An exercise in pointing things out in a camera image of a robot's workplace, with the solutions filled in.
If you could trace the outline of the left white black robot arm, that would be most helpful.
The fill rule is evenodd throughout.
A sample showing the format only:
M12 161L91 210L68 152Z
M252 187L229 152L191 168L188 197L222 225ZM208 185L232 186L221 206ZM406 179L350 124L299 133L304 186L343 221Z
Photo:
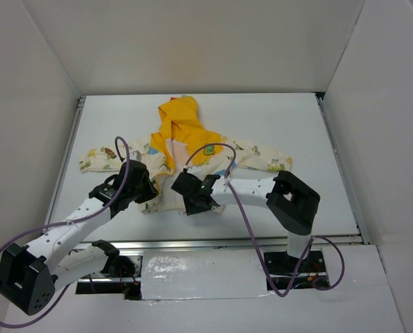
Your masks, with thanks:
M111 243L94 241L80 251L75 247L130 203L145 203L157 194L145 164L136 160L123 163L119 174L93 188L63 225L24 246L11 243L3 250L0 294L32 316L44 309L57 290L90 273L115 275L129 260Z

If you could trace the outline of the yellow hooded printed child jacket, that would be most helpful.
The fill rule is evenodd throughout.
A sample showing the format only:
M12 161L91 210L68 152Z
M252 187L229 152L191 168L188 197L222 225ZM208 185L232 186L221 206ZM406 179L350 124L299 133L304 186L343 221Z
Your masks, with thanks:
M277 149L205 129L197 110L198 104L191 96L162 104L158 108L158 132L130 140L128 146L90 149L78 159L81 173L118 171L126 151L138 152L159 192L139 206L141 213L151 214L184 208L182 197L171 186L185 165L195 168L200 178L208 174L222 176L228 167L270 173L291 170L292 158Z

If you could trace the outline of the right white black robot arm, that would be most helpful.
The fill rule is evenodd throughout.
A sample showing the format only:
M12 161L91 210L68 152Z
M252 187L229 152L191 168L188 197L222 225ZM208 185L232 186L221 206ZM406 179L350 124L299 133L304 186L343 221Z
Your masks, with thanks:
M266 208L287 231L287 266L302 271L310 263L306 247L312 237L320 195L289 171L279 171L273 178L230 179L193 173L179 173L171 189L183 197L188 215L207 212L215 207L241 205Z

